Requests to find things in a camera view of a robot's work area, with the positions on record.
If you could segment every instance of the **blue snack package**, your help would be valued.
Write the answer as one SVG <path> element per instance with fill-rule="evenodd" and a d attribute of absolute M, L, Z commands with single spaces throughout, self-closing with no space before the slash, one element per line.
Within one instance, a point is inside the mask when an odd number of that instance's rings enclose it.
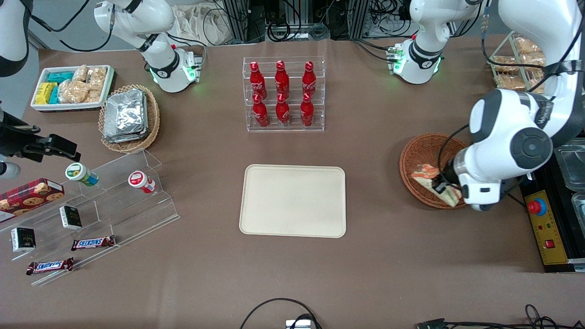
<path fill-rule="evenodd" d="M 49 98 L 49 104 L 59 104 L 59 88 L 53 88 L 51 98 Z"/>
<path fill-rule="evenodd" d="M 73 79 L 73 72 L 49 73 L 49 76 L 47 77 L 47 82 L 62 83 L 67 79 Z"/>

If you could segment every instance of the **small jar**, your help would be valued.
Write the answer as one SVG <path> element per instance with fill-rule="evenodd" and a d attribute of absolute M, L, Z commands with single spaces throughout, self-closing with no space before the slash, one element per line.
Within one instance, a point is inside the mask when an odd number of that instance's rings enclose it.
<path fill-rule="evenodd" d="M 85 184 L 85 186 L 96 185 L 99 180 L 96 173 L 88 170 L 87 167 L 79 162 L 70 164 L 67 169 L 65 169 L 65 176 L 67 176 L 69 180 L 78 181 Z"/>
<path fill-rule="evenodd" d="M 136 189 L 141 189 L 144 193 L 152 193 L 156 188 L 154 180 L 148 178 L 148 176 L 140 170 L 130 174 L 128 177 L 128 184 Z"/>

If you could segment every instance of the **emergency stop button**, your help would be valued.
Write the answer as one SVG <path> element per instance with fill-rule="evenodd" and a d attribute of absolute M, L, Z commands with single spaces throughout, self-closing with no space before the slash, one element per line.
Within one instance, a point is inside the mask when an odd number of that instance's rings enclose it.
<path fill-rule="evenodd" d="M 528 205 L 528 211 L 531 214 L 535 214 L 537 216 L 543 216 L 546 214 L 546 203 L 541 198 L 536 198 L 534 201 L 530 201 Z"/>

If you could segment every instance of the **red cookie box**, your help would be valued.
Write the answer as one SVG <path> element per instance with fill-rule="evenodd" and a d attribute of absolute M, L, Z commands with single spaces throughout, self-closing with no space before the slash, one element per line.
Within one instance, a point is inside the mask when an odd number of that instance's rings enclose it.
<path fill-rule="evenodd" d="M 39 178 L 28 184 L 0 194 L 0 222 L 20 216 L 41 205 L 58 200 L 65 195 L 65 189 L 46 178 Z"/>

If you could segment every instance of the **red button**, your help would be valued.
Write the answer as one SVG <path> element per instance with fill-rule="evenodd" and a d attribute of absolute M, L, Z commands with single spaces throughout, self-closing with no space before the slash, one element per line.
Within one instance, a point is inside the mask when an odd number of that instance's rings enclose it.
<path fill-rule="evenodd" d="M 532 214 L 537 214 L 542 210 L 541 203 L 538 201 L 530 201 L 528 203 L 528 211 Z"/>

